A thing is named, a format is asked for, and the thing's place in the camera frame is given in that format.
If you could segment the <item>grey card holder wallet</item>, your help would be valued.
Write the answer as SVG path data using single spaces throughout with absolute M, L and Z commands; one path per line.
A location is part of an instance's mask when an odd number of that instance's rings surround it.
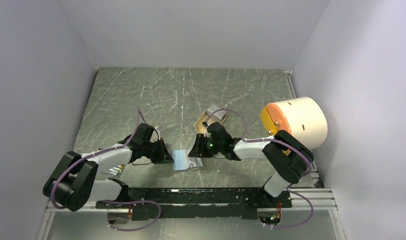
M 205 159 L 188 157 L 190 149 L 178 149 L 172 151 L 173 170 L 176 172 L 191 171 L 205 167 Z

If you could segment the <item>stack of credit cards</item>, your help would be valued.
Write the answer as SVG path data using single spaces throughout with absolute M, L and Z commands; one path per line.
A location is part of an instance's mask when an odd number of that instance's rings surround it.
M 214 104 L 211 104 L 206 109 L 206 115 L 208 117 L 211 116 L 208 119 L 209 123 L 214 123 L 214 122 L 222 123 L 227 116 L 227 111 L 225 111 L 222 106 L 214 103 Z

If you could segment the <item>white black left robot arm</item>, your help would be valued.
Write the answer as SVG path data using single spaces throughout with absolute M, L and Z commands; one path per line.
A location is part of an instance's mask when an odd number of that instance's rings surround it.
M 110 201 L 122 208 L 129 202 L 128 185 L 105 176 L 97 177 L 116 166 L 125 166 L 147 158 L 153 164 L 171 164 L 174 159 L 164 140 L 152 141 L 155 128 L 146 123 L 136 126 L 133 134 L 115 145 L 91 153 L 66 152 L 43 186 L 42 193 L 57 209 L 75 212 L 88 202 Z

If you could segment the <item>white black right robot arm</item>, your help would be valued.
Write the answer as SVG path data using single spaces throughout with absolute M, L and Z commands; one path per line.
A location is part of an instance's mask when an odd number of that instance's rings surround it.
M 265 182 L 260 194 L 266 207 L 273 207 L 286 188 L 299 183 L 312 171 L 314 154 L 285 130 L 270 137 L 237 138 L 215 122 L 207 127 L 207 132 L 208 135 L 197 134 L 188 157 L 211 158 L 221 154 L 230 161 L 260 159 L 273 166 L 275 172 Z

